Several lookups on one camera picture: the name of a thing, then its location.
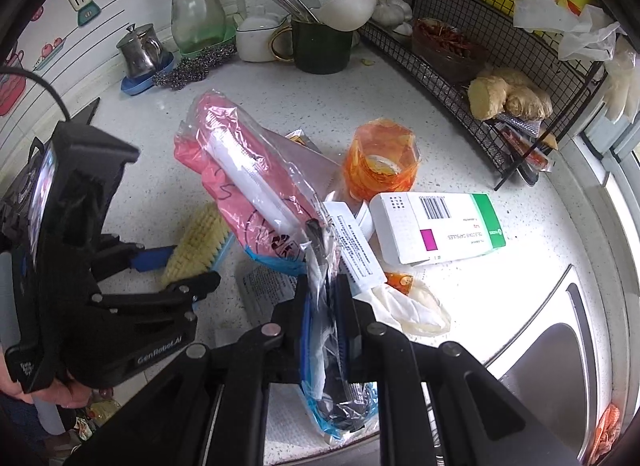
kitchen countertop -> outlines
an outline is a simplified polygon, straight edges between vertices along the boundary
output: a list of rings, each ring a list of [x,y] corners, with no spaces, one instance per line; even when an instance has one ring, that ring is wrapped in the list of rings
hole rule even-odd
[[[365,66],[361,58],[375,64]],[[438,345],[455,340],[479,361],[486,361],[532,316],[572,263],[592,317],[598,373],[610,384],[609,340],[596,281],[578,232],[552,184],[542,176],[530,188],[513,178],[494,192],[498,176],[463,130],[411,81],[362,46],[353,51],[346,70],[331,76],[305,74],[278,62],[238,60],[177,92],[152,88],[129,97],[120,92],[119,84],[112,85],[100,95],[92,124],[138,146],[142,154],[125,169],[104,232],[147,247],[178,242],[190,216],[209,195],[200,176],[174,160],[173,135],[192,100],[208,88],[225,93],[261,125],[278,133],[303,128],[336,161],[341,161],[356,127],[371,119],[389,117],[411,128],[422,154],[414,189],[489,194],[507,242],[488,255],[420,269],[418,276],[452,318],[447,335],[424,342]],[[220,287],[198,306],[198,340],[211,345],[216,330],[250,327],[234,279],[242,255],[239,246],[233,247],[220,271]],[[103,290],[157,290],[153,280],[153,276],[130,272],[110,279]],[[273,404],[270,410],[287,411]],[[283,435],[268,427],[266,464],[327,448],[319,436],[309,448]]]

white container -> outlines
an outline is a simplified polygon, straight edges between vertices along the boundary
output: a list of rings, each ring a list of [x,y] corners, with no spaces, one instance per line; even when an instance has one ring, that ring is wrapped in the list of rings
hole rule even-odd
[[[236,48],[238,48],[240,59],[249,62],[274,61],[275,58],[269,49],[269,40],[284,20],[277,14],[265,12],[264,7],[258,5],[255,14],[247,17],[236,32]],[[274,43],[278,52],[287,52],[291,49],[289,35],[280,35]]]

dark green mug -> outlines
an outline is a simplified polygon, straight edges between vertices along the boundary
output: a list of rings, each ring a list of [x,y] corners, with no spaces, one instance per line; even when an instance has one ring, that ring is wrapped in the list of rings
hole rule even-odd
[[[293,55],[287,56],[273,49],[275,39],[291,31]],[[349,63],[353,32],[341,32],[322,23],[306,23],[291,19],[291,25],[276,31],[269,40],[273,56],[284,62],[293,62],[297,68],[310,74],[335,74]]]

green stripe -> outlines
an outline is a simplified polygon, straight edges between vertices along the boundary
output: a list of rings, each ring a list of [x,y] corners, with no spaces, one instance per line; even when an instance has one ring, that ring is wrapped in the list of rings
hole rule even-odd
[[[484,221],[484,226],[489,232],[491,245],[494,249],[496,247],[504,247],[507,245],[502,234],[500,222],[498,221],[494,207],[491,205],[491,201],[489,200],[489,195],[485,195],[484,193],[473,193],[471,196],[476,201],[476,206],[478,206],[478,211],[480,211],[480,215]]]

stainless steel sink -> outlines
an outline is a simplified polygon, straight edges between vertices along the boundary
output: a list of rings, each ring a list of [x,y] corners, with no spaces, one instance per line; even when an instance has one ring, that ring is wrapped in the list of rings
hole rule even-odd
[[[587,422],[587,393],[574,330],[558,323],[546,329],[500,378],[507,389],[579,455]]]
[[[593,340],[573,266],[529,322],[486,365],[582,460],[598,411]]]

